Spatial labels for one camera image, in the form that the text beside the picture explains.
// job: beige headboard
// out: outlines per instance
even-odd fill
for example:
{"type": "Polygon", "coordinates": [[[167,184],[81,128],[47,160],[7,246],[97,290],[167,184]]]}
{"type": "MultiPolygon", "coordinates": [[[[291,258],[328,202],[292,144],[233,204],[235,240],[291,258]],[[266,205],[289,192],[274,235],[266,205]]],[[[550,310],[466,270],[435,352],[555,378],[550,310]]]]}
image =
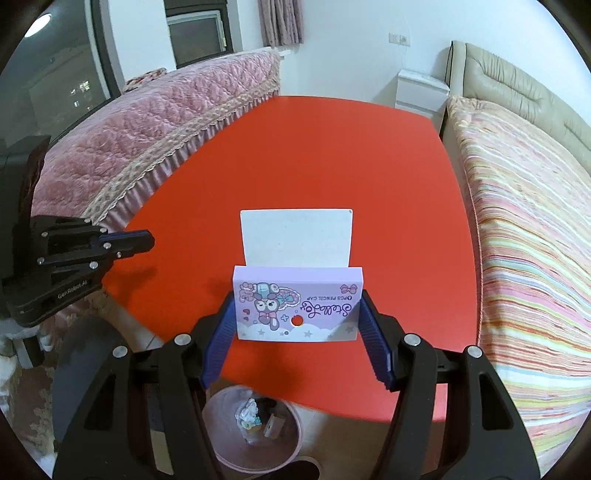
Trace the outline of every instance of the beige headboard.
{"type": "Polygon", "coordinates": [[[591,175],[591,127],[563,100],[512,63],[454,40],[447,59],[450,94],[497,103],[561,143],[591,175]]]}

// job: lavender box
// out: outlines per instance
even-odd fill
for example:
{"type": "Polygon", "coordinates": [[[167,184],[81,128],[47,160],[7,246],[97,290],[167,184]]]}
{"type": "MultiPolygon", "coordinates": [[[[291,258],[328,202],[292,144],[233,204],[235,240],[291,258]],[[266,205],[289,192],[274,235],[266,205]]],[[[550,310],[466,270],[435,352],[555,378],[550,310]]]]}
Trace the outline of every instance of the lavender box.
{"type": "Polygon", "coordinates": [[[355,340],[361,267],[234,268],[238,338],[266,342],[355,340]]]}

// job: curtain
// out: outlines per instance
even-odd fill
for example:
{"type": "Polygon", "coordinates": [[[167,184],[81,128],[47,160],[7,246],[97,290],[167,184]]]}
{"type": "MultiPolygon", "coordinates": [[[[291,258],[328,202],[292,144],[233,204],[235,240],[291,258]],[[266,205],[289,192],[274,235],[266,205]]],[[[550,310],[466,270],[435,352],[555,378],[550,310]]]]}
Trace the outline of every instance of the curtain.
{"type": "Polygon", "coordinates": [[[259,0],[265,45],[302,43],[301,0],[259,0]]]}

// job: window frame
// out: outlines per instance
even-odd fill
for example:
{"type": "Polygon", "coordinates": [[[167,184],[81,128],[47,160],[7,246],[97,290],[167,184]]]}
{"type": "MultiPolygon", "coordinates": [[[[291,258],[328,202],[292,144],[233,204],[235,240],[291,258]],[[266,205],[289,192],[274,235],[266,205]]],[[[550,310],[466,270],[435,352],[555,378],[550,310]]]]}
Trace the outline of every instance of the window frame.
{"type": "Polygon", "coordinates": [[[217,57],[223,57],[224,55],[230,55],[234,53],[234,45],[232,43],[232,34],[230,33],[230,20],[228,18],[228,4],[226,2],[217,2],[217,3],[207,3],[207,4],[198,4],[198,5],[189,5],[187,7],[172,7],[166,8],[166,18],[168,20],[169,17],[175,17],[177,15],[184,15],[184,14],[194,14],[199,12],[207,12],[211,10],[217,10],[220,12],[220,16],[222,19],[222,27],[223,27],[223,34],[226,38],[226,50],[220,53],[214,53],[212,55],[206,55],[205,57],[201,57],[196,60],[187,61],[184,63],[179,63],[177,65],[178,69],[186,67],[188,65],[193,65],[195,63],[199,63],[201,61],[214,59],[217,57]]]}
{"type": "Polygon", "coordinates": [[[98,110],[103,108],[105,105],[108,105],[113,100],[121,96],[121,90],[119,88],[119,84],[117,83],[113,67],[111,65],[109,51],[107,49],[107,43],[105,40],[105,26],[103,23],[102,13],[100,11],[100,0],[90,0],[90,16],[92,19],[92,32],[94,35],[94,41],[99,56],[99,63],[102,69],[102,75],[105,78],[105,83],[107,85],[107,90],[109,92],[109,98],[107,98],[107,100],[105,100],[104,102],[98,104],[90,112],[86,112],[76,122],[72,123],[68,128],[66,128],[61,134],[59,134],[55,138],[52,138],[51,143],[49,144],[50,148],[57,142],[59,142],[62,138],[64,138],[73,129],[75,129],[75,127],[80,125],[88,117],[90,117],[98,110]]]}
{"type": "Polygon", "coordinates": [[[538,0],[568,35],[591,72],[591,5],[583,0],[538,0]]]}

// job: cartoon character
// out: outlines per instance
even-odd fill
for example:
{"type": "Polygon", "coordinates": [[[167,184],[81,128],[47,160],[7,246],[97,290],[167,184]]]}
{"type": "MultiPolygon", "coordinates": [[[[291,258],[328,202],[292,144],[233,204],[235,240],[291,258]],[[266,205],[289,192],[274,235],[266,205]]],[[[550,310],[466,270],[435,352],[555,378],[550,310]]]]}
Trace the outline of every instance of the cartoon character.
{"type": "Polygon", "coordinates": [[[255,308],[259,314],[258,321],[268,325],[271,330],[279,328],[277,311],[287,307],[295,307],[301,300],[300,294],[295,290],[280,287],[275,283],[249,284],[244,282],[240,287],[240,301],[254,300],[255,308]]]}
{"type": "Polygon", "coordinates": [[[271,330],[279,328],[279,320],[277,320],[279,302],[275,299],[274,293],[269,293],[266,299],[263,299],[261,294],[255,293],[255,307],[259,313],[259,322],[269,325],[271,330]]]}

